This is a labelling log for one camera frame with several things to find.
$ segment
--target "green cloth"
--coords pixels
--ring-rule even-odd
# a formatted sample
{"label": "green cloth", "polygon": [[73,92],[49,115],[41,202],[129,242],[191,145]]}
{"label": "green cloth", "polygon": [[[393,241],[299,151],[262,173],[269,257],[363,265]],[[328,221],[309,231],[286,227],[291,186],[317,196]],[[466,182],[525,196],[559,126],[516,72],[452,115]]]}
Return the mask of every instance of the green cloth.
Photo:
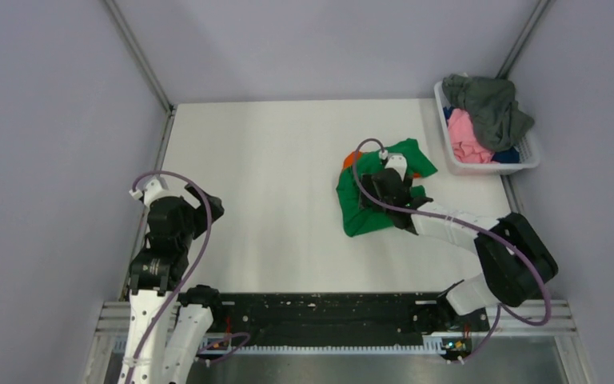
{"label": "green cloth", "polygon": [[[418,173],[422,178],[426,178],[437,172],[437,168],[425,157],[417,146],[417,140],[409,138],[399,142],[394,146],[388,146],[390,154],[403,154],[408,163],[408,172]],[[362,174],[371,174],[385,167],[381,164],[378,152],[362,154],[357,161],[357,173],[359,178]],[[367,234],[374,230],[382,230],[394,226],[392,220],[383,212],[374,212],[372,209],[360,209],[359,207],[359,187],[354,181],[352,167],[342,171],[340,181],[335,189],[337,198],[340,200],[342,209],[342,221],[345,233],[349,237],[359,234]],[[414,186],[411,188],[411,196],[425,196],[425,188]]]}

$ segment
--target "white tabletop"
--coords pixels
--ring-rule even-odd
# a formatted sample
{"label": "white tabletop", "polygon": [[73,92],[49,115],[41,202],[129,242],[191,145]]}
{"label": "white tabletop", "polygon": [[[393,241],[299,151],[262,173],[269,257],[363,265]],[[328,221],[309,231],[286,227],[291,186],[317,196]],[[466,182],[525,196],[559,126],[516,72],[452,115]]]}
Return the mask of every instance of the white tabletop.
{"label": "white tabletop", "polygon": [[368,137],[385,145],[417,139],[439,170],[420,182],[437,202],[474,214],[509,212],[499,176],[446,170],[440,130],[433,99],[181,104],[163,169],[192,178],[225,207],[188,286],[433,292],[478,274],[476,255],[434,238],[394,228],[349,238],[342,230],[338,176]]}

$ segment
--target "purple-gray wall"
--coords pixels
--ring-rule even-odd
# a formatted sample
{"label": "purple-gray wall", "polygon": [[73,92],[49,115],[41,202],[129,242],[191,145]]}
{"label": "purple-gray wall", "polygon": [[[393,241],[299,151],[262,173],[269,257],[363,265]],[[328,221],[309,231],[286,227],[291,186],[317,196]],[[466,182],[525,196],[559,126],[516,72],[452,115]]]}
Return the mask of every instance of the purple-gray wall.
{"label": "purple-gray wall", "polygon": [[174,103],[430,97],[494,75],[536,0],[118,0]]}
{"label": "purple-gray wall", "polygon": [[544,150],[516,187],[598,382],[614,382],[614,2],[556,2],[512,80]]}
{"label": "purple-gray wall", "polygon": [[0,383],[78,383],[165,122],[98,0],[0,1]]}

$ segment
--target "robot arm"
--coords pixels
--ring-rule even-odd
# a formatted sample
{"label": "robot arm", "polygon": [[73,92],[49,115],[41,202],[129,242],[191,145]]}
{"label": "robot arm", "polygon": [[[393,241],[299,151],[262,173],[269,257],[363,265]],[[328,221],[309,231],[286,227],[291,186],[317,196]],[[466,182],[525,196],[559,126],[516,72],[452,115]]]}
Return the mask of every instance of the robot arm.
{"label": "robot arm", "polygon": [[[214,221],[222,216],[224,209],[219,198],[201,197],[194,190],[185,189],[199,201],[208,199]],[[127,381],[128,372],[133,368],[130,380],[134,382],[184,384],[201,340],[221,307],[217,290],[197,286],[179,294],[177,301],[181,307],[168,345],[169,320],[177,307],[175,301],[153,324],[140,357],[133,359],[133,356],[157,312],[180,283],[189,265],[189,246],[205,231],[205,212],[202,207],[194,209],[182,196],[170,192],[159,178],[150,179],[144,191],[131,191],[131,194],[149,208],[150,232],[130,264],[130,328],[119,383]]]}
{"label": "robot arm", "polygon": [[381,152],[381,160],[385,165],[383,170],[375,174],[364,174],[361,177],[361,183],[366,191],[389,205],[418,210],[426,215],[386,210],[363,194],[360,196],[361,206],[384,211],[397,228],[413,234],[440,238],[470,251],[480,260],[482,274],[458,282],[445,292],[443,299],[448,311],[456,315],[465,315],[500,302],[507,306],[519,306],[524,300],[538,293],[539,288],[530,270],[503,244],[479,233],[474,228],[451,219],[437,220],[437,217],[452,217],[506,238],[524,252],[544,282],[556,275],[558,267],[554,259],[521,214],[511,213],[504,218],[487,218],[447,210],[431,198],[412,198],[410,196],[412,178],[407,173],[404,156]]}

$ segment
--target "white plastic basket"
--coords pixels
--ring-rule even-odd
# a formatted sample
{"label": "white plastic basket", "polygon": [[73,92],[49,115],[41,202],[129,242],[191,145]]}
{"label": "white plastic basket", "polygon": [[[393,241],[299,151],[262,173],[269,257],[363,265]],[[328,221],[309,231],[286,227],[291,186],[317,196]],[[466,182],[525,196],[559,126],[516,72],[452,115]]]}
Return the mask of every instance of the white plastic basket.
{"label": "white plastic basket", "polygon": [[441,82],[434,86],[434,95],[437,98],[437,108],[439,109],[439,117],[441,120],[441,128],[444,134],[441,135],[444,141],[444,152],[446,154],[446,162],[450,173],[452,174],[513,174],[518,170],[535,168],[540,164],[540,151],[535,134],[529,130],[524,138],[515,145],[519,151],[520,163],[518,164],[470,164],[460,162],[453,154],[451,147],[451,139],[449,137],[449,127],[444,118],[444,107],[450,107],[449,101],[444,96],[444,91],[441,89]]}

